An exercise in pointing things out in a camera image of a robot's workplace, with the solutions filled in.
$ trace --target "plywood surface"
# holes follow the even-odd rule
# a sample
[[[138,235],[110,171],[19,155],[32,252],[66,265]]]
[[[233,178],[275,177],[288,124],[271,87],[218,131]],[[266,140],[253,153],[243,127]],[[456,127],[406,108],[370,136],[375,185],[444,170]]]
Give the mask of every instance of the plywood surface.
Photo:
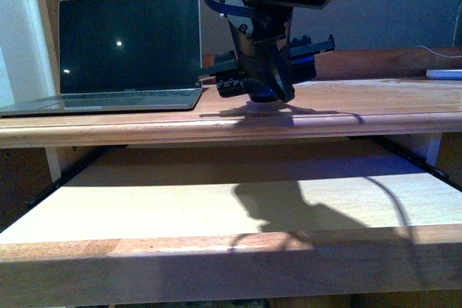
[[[207,89],[185,112],[0,119],[0,146],[78,146],[462,130],[462,83],[311,82],[296,98],[257,104]]]
[[[457,289],[460,210],[367,140],[114,149],[0,234],[0,306]]]

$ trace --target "wooden edge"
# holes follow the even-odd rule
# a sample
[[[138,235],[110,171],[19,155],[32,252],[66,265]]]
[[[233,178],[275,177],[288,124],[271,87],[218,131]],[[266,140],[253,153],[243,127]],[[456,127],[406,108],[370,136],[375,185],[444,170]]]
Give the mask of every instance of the wooden edge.
[[[0,244],[0,264],[166,254],[227,254],[312,250],[315,247],[358,242],[402,242],[412,235],[414,245],[462,243],[462,224],[360,228],[309,232],[266,232],[211,237],[96,239],[69,242]]]
[[[253,118],[239,126],[241,118],[152,123],[115,123],[94,126],[11,127],[0,133],[2,148],[40,146],[101,146],[117,144],[171,144],[178,142],[269,140],[329,136],[367,136],[400,133],[462,131],[462,112],[390,115],[297,116]]]
[[[48,6],[46,0],[38,0],[38,8],[40,10],[40,18],[42,20],[43,32],[45,34],[45,43],[48,49],[48,58],[50,61],[51,73],[53,75],[53,83],[56,93],[59,93],[59,70],[58,70],[58,51],[54,42],[53,33],[51,29],[50,13],[48,12]]]
[[[461,225],[2,245],[0,253],[2,307],[462,287]]]

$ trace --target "white wall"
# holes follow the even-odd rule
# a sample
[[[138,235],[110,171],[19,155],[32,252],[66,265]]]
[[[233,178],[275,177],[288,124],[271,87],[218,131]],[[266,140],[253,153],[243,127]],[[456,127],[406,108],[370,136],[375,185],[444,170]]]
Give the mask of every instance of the white wall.
[[[450,46],[459,0],[343,0],[324,10],[296,9],[292,33],[314,40],[333,34],[337,47],[411,48]],[[205,53],[232,49],[229,29],[212,11],[203,10]]]

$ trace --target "wooden shelf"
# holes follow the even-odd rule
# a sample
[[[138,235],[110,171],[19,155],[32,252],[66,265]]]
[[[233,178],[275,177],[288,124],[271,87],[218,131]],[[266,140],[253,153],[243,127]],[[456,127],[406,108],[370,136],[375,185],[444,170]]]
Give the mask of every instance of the wooden shelf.
[[[462,131],[462,83],[310,82],[296,98],[256,104],[205,90],[187,112],[0,119],[1,147],[187,143]]]
[[[368,140],[112,149],[0,234],[0,306],[456,289],[460,210]]]

